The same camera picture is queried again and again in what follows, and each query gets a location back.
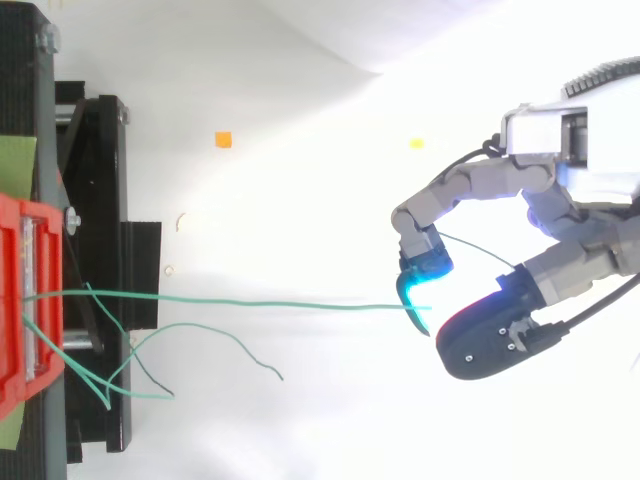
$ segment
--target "green wire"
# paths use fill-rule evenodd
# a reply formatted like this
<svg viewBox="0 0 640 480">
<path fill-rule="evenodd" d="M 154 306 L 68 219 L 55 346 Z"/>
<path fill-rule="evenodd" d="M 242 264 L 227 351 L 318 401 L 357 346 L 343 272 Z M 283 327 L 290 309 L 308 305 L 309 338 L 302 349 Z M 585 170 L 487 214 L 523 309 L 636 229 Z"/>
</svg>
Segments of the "green wire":
<svg viewBox="0 0 640 480">
<path fill-rule="evenodd" d="M 126 367 L 129 362 L 131 362 L 131 360 L 133 359 L 133 357 L 135 356 L 136 352 L 145 344 L 147 343 L 147 341 L 151 340 L 153 337 L 155 337 L 156 335 L 169 330 L 171 328 L 176 328 L 176 327 L 195 327 L 195 328 L 201 328 L 203 330 L 209 330 L 215 333 L 219 333 L 220 335 L 224 335 L 225 337 L 229 337 L 231 338 L 233 341 L 235 341 L 238 345 L 240 345 L 242 347 L 242 349 L 246 352 L 247 355 L 249 355 L 251 357 L 251 359 L 256 362 L 258 365 L 260 365 L 261 367 L 267 368 L 271 371 L 273 371 L 276 375 L 278 375 L 278 377 L 280 378 L 280 380 L 284 381 L 284 378 L 282 377 L 282 375 L 280 374 L 280 372 L 275 368 L 272 367 L 271 365 L 267 365 L 265 363 L 262 363 L 260 360 L 258 360 L 250 351 L 249 349 L 234 335 L 225 332 L 223 330 L 219 330 L 217 328 L 213 328 L 213 327 L 209 327 L 207 325 L 201 325 L 199 323 L 192 323 L 192 322 L 180 322 L 180 323 L 172 323 L 171 325 L 167 325 L 165 327 L 159 328 L 158 330 L 155 330 L 153 333 L 151 333 L 148 337 L 146 337 L 144 340 L 142 340 L 137 346 L 136 348 L 133 349 L 133 351 L 131 352 L 131 355 L 129 355 L 129 357 L 127 357 L 127 359 L 122 363 L 122 365 L 120 365 L 120 367 L 113 372 L 113 374 L 109 377 L 109 382 L 113 381 L 113 379 L 116 377 L 116 375 L 118 375 L 122 369 L 124 367 Z"/>
<path fill-rule="evenodd" d="M 25 297 L 25 302 L 41 300 L 43 298 L 60 296 L 99 296 L 117 298 L 135 298 L 139 300 L 167 300 L 169 302 L 210 304 L 210 305 L 233 305 L 236 307 L 289 307 L 289 308 L 309 308 L 314 310 L 342 310 L 342 311 L 365 311 L 365 310 L 431 310 L 429 306 L 415 305 L 334 305 L 330 303 L 306 303 L 306 302 L 281 302 L 281 301 L 261 301 L 246 302 L 242 300 L 231 300 L 228 298 L 190 298 L 176 297 L 173 295 L 154 295 L 151 293 L 117 292 L 113 290 L 63 290 L 60 292 L 47 292 L 38 295 Z"/>
<path fill-rule="evenodd" d="M 91 288 L 91 285 L 89 284 L 89 282 L 87 282 L 85 284 L 87 286 L 87 290 L 89 290 L 90 292 L 93 292 L 93 289 Z M 109 318 L 109 320 L 111 320 L 115 326 L 118 328 L 118 330 L 120 331 L 120 333 L 127 339 L 127 342 L 129 343 L 129 346 L 131 348 L 133 348 L 133 345 L 131 344 L 131 336 L 129 335 L 129 333 L 122 327 L 120 321 L 109 311 L 109 309 L 104 305 L 104 303 L 102 303 L 100 301 L 100 299 L 98 297 L 96 297 L 95 295 L 92 295 L 93 300 L 96 302 L 96 304 L 98 305 L 98 307 L 100 307 L 100 310 L 102 310 L 102 312 Z M 149 378 L 149 380 L 151 380 L 153 383 L 155 383 L 158 387 L 160 387 L 161 389 L 163 389 L 165 392 L 167 392 L 169 395 L 171 395 L 172 397 L 175 397 L 175 394 L 169 390 L 167 387 L 165 387 L 164 385 L 162 385 L 160 382 L 158 382 L 153 375 L 151 375 L 149 373 L 149 371 L 147 370 L 147 368 L 144 366 L 144 364 L 142 363 L 142 360 L 140 360 L 140 358 L 138 357 L 138 355 L 135 355 L 135 359 L 138 362 L 138 365 L 140 365 L 140 368 L 142 369 L 142 371 L 147 375 L 147 377 Z M 109 398 L 109 394 L 110 394 L 110 389 L 107 389 L 107 399 L 110 400 Z"/>
<path fill-rule="evenodd" d="M 315 309 L 315 310 L 338 310 L 338 311 L 366 311 L 366 310 L 431 310 L 429 306 L 415 306 L 415 305 L 387 305 L 387 304 L 370 304 L 370 305 L 334 305 L 334 304 L 324 304 L 324 303 L 307 303 L 307 302 L 282 302 L 282 301 L 260 301 L 260 302 L 248 302 L 242 300 L 232 300 L 232 299 L 215 299 L 215 298 L 189 298 L 189 297 L 178 297 L 172 295 L 154 295 L 149 293 L 133 293 L 133 292 L 117 292 L 111 290 L 93 290 L 89 286 L 89 290 L 64 290 L 60 292 L 47 292 L 41 293 L 38 295 L 33 295 L 30 297 L 24 298 L 25 302 L 32 302 L 35 300 L 40 300 L 44 298 L 58 297 L 58 296 L 90 296 L 93 297 L 98 306 L 103 310 L 103 312 L 118 326 L 120 331 L 122 332 L 122 326 L 120 322 L 109 312 L 106 307 L 100 302 L 98 296 L 102 297 L 116 297 L 116 298 L 134 298 L 140 300 L 167 300 L 172 302 L 181 302 L 181 303 L 192 303 L 192 304 L 213 304 L 213 305 L 233 305 L 240 307 L 290 307 L 290 308 L 307 308 L 307 309 Z M 251 357 L 251 359 L 261 367 L 272 370 L 280 380 L 284 380 L 280 372 L 270 366 L 260 362 L 250 351 L 249 349 L 234 335 L 227 333 L 223 330 L 219 330 L 217 328 L 209 327 L 206 325 L 201 325 L 198 323 L 191 322 L 182 322 L 182 323 L 174 323 L 171 325 L 167 325 L 162 327 L 148 337 L 146 337 L 138 346 L 136 346 L 129 357 L 120 365 L 120 367 L 109 377 L 109 380 L 104 380 L 88 369 L 84 368 L 78 362 L 73 360 L 70 356 L 60 350 L 47 336 L 35 325 L 31 320 L 26 317 L 23 317 L 25 325 L 36 333 L 49 347 L 55 351 L 58 355 L 60 355 L 65 362 L 80 376 L 80 378 L 93 390 L 96 395 L 100 398 L 102 403 L 105 405 L 107 410 L 111 409 L 110 403 L 110 390 L 121 393 L 122 395 L 127 395 L 131 397 L 138 398 L 152 398 L 152 399 L 171 399 L 172 396 L 164 396 L 164 395 L 149 395 L 149 394 L 140 394 L 135 392 L 130 392 L 128 390 L 124 390 L 116 385 L 113 385 L 113 379 L 124 369 L 126 365 L 128 365 L 133 358 L 136 357 L 137 351 L 142 345 L 144 345 L 149 339 L 153 338 L 157 334 L 164 332 L 170 328 L 175 327 L 195 327 L 201 328 L 204 330 L 209 330 L 215 333 L 219 333 L 220 335 L 227 336 L 234 340 L 242 349 Z M 101 385 L 107 387 L 107 395 L 106 397 L 102 394 L 102 392 L 97 388 L 97 386 L 91 381 L 91 379 L 95 380 Z"/>
<path fill-rule="evenodd" d="M 171 400 L 173 398 L 170 395 L 153 395 L 153 394 L 146 394 L 146 393 L 130 392 L 129 390 L 125 390 L 125 389 L 120 388 L 120 387 L 118 387 L 116 385 L 112 385 L 111 383 L 107 382 L 105 379 L 100 378 L 95 373 L 93 373 L 90 370 L 84 368 L 82 365 L 80 365 L 78 362 L 76 362 L 73 358 L 71 358 L 69 355 L 67 355 L 62 350 L 60 350 L 58 348 L 58 346 L 55 343 L 53 343 L 49 339 L 49 337 L 47 337 L 42 332 L 42 330 L 40 330 L 38 328 L 38 326 L 35 323 L 33 323 L 24 314 L 22 315 L 22 321 L 27 326 L 27 328 L 29 330 L 32 330 L 33 333 L 35 333 L 37 336 L 39 336 L 42 339 L 42 341 L 49 346 L 49 348 L 51 348 L 54 352 L 56 352 L 58 355 L 60 355 L 60 357 L 62 357 L 62 359 L 65 361 L 65 363 L 67 363 L 71 368 L 73 368 L 76 371 L 82 372 L 84 375 L 86 375 L 87 377 L 91 378 L 92 380 L 95 380 L 99 384 L 104 385 L 105 387 L 111 388 L 115 392 L 121 393 L 122 395 L 127 395 L 129 397 L 152 398 L 152 399 L 157 399 L 157 400 L 167 400 L 167 399 Z M 107 410 L 110 410 L 111 409 L 111 405 L 109 404 L 109 401 L 106 398 L 103 399 L 102 394 L 99 395 L 99 396 L 100 396 L 100 399 L 103 400 L 103 403 L 105 403 L 105 406 L 107 407 Z"/>
<path fill-rule="evenodd" d="M 463 240 L 463 239 L 458 238 L 458 237 L 454 237 L 453 235 L 448 235 L 448 234 L 443 233 L 443 232 L 438 232 L 438 233 L 439 233 L 439 234 L 440 234 L 440 236 L 442 236 L 442 237 L 448 238 L 448 239 L 450 239 L 450 240 L 454 240 L 454 241 L 456 241 L 456 242 L 460 242 L 460 243 L 462 243 L 462 244 L 464 244 L 464 245 L 468 245 L 468 246 L 469 246 L 469 247 L 471 247 L 471 248 L 475 248 L 476 250 L 479 250 L 479 251 L 481 251 L 482 253 L 486 253 L 486 254 L 487 254 L 487 255 L 489 255 L 490 257 L 493 257 L 493 258 L 495 258 L 496 260 L 498 260 L 499 262 L 502 262 L 502 263 L 504 263 L 505 265 L 508 265 L 512 270 L 515 270 L 515 268 L 516 268 L 516 267 L 515 267 L 515 265 L 512 265 L 511 263 L 507 262 L 504 258 L 499 257 L 499 256 L 498 256 L 498 255 L 496 255 L 495 253 L 490 252 L 489 250 L 486 250 L 486 249 L 482 248 L 481 246 L 476 245 L 475 243 L 467 242 L 466 240 Z"/>
</svg>

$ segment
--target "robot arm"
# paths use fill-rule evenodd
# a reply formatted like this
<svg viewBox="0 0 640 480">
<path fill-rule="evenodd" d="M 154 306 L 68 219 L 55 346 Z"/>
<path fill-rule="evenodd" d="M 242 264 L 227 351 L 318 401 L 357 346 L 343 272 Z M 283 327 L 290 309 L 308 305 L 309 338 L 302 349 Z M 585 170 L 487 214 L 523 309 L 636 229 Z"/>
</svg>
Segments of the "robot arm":
<svg viewBox="0 0 640 480">
<path fill-rule="evenodd" d="M 451 168 L 393 213 L 393 226 L 401 235 L 398 292 L 404 303 L 407 284 L 430 281 L 454 268 L 434 222 L 462 200 L 522 193 L 531 223 L 559 240 L 499 278 L 501 291 L 465 308 L 440 329 L 437 348 L 453 376 L 483 378 L 550 348 L 573 324 L 539 326 L 531 312 L 581 295 L 595 280 L 640 272 L 636 206 L 580 205 L 565 188 L 589 175 L 596 184 L 606 177 L 611 185 L 612 175 L 624 178 L 613 184 L 630 186 L 627 194 L 635 195 L 640 185 L 638 167 L 620 171 L 629 168 L 630 156 L 638 156 L 635 139 L 611 127 L 614 114 L 640 108 L 640 77 L 629 78 L 640 72 L 640 59 L 594 72 L 568 84 L 563 102 L 522 105 L 505 115 L 500 136 L 504 156 Z M 622 79 L 613 82 L 616 75 Z M 606 143 L 615 147 L 605 150 Z M 627 166 L 611 158 L 612 152 L 624 155 Z M 415 312 L 409 316 L 429 334 Z"/>
</svg>

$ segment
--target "screw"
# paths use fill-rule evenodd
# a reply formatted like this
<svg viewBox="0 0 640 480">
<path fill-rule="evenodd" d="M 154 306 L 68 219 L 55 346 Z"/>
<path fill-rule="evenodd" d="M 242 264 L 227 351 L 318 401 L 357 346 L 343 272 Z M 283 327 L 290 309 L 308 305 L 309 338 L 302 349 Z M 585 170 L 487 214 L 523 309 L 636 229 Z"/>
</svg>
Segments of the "screw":
<svg viewBox="0 0 640 480">
<path fill-rule="evenodd" d="M 73 207 L 67 208 L 64 212 L 64 226 L 67 233 L 71 236 L 76 234 L 76 230 L 82 225 L 82 218 L 76 213 L 76 209 Z"/>
<path fill-rule="evenodd" d="M 121 125 L 129 125 L 131 123 L 131 111 L 129 107 L 118 108 L 118 121 Z"/>
<path fill-rule="evenodd" d="M 36 36 L 36 45 L 48 55 L 60 52 L 61 43 L 60 29 L 52 23 L 43 25 Z"/>
</svg>

